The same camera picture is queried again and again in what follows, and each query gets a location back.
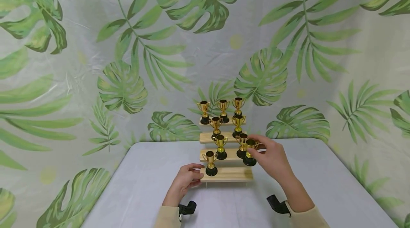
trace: black trophy base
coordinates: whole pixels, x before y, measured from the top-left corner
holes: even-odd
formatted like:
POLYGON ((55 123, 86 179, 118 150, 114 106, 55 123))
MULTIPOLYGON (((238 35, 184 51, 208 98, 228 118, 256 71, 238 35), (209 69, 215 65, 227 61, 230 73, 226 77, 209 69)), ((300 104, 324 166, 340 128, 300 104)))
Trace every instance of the black trophy base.
POLYGON ((243 159, 243 158, 245 158, 246 151, 243 151, 243 150, 237 150, 237 151, 236 151, 236 155, 238 156, 238 158, 243 159))
POLYGON ((242 160, 243 160, 243 163, 246 166, 255 166, 256 165, 256 160, 254 158, 248 158, 248 157, 246 157, 246 155, 242 160))
POLYGON ((223 151, 223 152, 218 152, 218 156, 216 156, 216 158, 218 159, 218 160, 224 160, 224 159, 226 159, 226 157, 227 157, 228 155, 226 154, 226 152, 225 151, 223 151))
POLYGON ((202 125, 208 125, 209 121, 210 121, 209 116, 208 117, 202 117, 201 116, 201 121, 200 122, 201 122, 202 125))
POLYGON ((216 174, 218 174, 218 169, 215 167, 213 169, 209 169, 208 167, 205 169, 205 173, 208 176, 215 176, 216 174))
POLYGON ((229 122, 229 118, 228 118, 228 116, 226 115, 226 116, 221 116, 221 118, 222 118, 222 123, 223 124, 225 124, 225 123, 228 123, 229 122))

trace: human hand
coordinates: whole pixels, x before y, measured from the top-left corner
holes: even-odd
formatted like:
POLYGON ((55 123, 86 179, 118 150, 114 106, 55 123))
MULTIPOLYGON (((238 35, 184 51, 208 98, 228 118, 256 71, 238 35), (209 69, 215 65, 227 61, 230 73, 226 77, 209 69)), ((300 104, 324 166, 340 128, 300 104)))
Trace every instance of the human hand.
POLYGON ((204 177, 204 174, 197 170, 200 168, 204 168, 204 166, 195 163, 182 166, 173 180, 162 206, 177 207, 190 188, 200 185, 200 179, 204 177))

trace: beige sleeve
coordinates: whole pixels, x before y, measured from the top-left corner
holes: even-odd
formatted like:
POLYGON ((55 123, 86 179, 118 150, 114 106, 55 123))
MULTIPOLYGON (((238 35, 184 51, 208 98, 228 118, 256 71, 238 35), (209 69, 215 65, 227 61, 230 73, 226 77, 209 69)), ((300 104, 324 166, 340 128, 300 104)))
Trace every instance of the beige sleeve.
POLYGON ((329 228, 319 209, 315 206, 306 212, 294 212, 286 201, 286 206, 291 214, 290 220, 294 228, 329 228))
POLYGON ((179 222, 178 217, 178 207, 161 206, 154 228, 180 228, 181 222, 179 222))

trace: black clamp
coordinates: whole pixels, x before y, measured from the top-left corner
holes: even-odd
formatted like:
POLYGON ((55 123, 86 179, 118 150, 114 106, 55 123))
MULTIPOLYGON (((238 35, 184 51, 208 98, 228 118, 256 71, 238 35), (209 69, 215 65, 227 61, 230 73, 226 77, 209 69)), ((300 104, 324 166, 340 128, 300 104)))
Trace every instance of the black clamp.
POLYGON ((273 211, 279 214, 289 214, 289 216, 291 217, 290 211, 284 201, 279 202, 278 198, 276 198, 275 195, 270 195, 266 199, 269 202, 269 205, 273 209, 273 211))
POLYGON ((196 203, 194 201, 190 201, 188 206, 179 204, 178 205, 180 212, 179 212, 179 221, 182 221, 182 215, 193 214, 196 209, 196 203))

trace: person's right hand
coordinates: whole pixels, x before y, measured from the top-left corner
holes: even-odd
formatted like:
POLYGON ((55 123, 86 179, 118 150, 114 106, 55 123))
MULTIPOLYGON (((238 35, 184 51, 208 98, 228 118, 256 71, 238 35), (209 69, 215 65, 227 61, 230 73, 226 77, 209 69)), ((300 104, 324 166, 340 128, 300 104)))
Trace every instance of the person's right hand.
POLYGON ((258 150, 266 149, 265 152, 258 152, 255 149, 248 149, 248 152, 258 161, 259 165, 275 179, 279 184, 286 183, 295 179, 292 168, 290 167, 283 145, 270 138, 258 134, 251 134, 249 139, 259 141, 258 150))

